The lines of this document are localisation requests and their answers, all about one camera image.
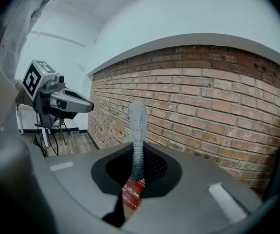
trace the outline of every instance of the white strip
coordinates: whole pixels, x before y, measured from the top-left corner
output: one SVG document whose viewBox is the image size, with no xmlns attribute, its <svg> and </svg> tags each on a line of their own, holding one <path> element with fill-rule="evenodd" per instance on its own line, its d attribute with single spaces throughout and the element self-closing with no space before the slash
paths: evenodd
<svg viewBox="0 0 280 234">
<path fill-rule="evenodd" d="M 56 172 L 58 170 L 62 170 L 62 169 L 65 169 L 65 168 L 72 167 L 73 165 L 74 165 L 74 163 L 72 163 L 70 161 L 70 162 L 66 162 L 66 163 L 61 163 L 61 164 L 58 164 L 58 165 L 50 166 L 50 170 L 52 172 Z"/>
<path fill-rule="evenodd" d="M 223 188 L 221 183 L 210 185 L 208 188 L 210 194 L 222 209 L 228 220 L 235 224 L 247 217 L 247 213 L 232 198 L 232 196 Z"/>
</svg>

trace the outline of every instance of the black opening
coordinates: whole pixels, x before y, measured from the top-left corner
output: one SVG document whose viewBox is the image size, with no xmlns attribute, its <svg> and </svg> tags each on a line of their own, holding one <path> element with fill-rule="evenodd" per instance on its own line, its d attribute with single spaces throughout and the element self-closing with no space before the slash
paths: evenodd
<svg viewBox="0 0 280 234">
<path fill-rule="evenodd" d="M 164 196 L 182 177 L 181 165 L 166 153 L 144 142 L 145 188 L 142 198 Z M 131 175 L 133 146 L 129 146 L 99 159 L 91 169 L 91 175 L 102 192 L 119 195 Z"/>
<path fill-rule="evenodd" d="M 71 96 L 71 97 L 74 97 L 74 98 L 77 98 L 77 99 L 80 99 L 80 100 L 83 100 L 83 101 L 87 101 L 84 97 L 81 97 L 80 95 L 76 94 L 73 91 L 63 90 L 63 93 L 68 95 L 68 96 Z"/>
</svg>

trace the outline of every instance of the white sticker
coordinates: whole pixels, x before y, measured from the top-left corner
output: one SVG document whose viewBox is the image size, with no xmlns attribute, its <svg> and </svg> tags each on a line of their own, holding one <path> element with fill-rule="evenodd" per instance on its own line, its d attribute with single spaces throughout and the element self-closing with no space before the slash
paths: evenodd
<svg viewBox="0 0 280 234">
<path fill-rule="evenodd" d="M 65 168 L 72 167 L 73 165 L 74 165 L 74 163 L 72 163 L 70 161 L 70 162 L 66 162 L 66 163 L 61 163 L 61 164 L 58 164 L 58 165 L 50 166 L 50 170 L 52 172 L 56 172 L 58 170 L 62 170 L 62 169 L 65 169 Z"/>
</svg>

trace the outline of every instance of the mesh tube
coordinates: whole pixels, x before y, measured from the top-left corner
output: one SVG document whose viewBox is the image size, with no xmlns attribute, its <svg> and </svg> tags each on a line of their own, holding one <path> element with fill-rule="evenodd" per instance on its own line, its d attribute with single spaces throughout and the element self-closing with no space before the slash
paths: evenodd
<svg viewBox="0 0 280 234">
<path fill-rule="evenodd" d="M 144 152 L 143 141 L 145 141 L 147 128 L 147 111 L 145 106 L 135 101 L 129 106 L 130 114 L 130 139 L 133 143 L 133 158 L 131 180 L 136 183 L 144 178 Z"/>
</svg>

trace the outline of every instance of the white cloth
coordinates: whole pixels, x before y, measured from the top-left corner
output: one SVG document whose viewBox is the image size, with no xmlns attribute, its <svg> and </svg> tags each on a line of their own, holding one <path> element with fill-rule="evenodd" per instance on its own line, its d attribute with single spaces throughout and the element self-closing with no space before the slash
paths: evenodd
<svg viewBox="0 0 280 234">
<path fill-rule="evenodd" d="M 0 69 L 13 83 L 26 37 L 48 1 L 12 0 L 0 17 Z M 4 130 L 18 132 L 15 102 L 6 117 Z"/>
</svg>

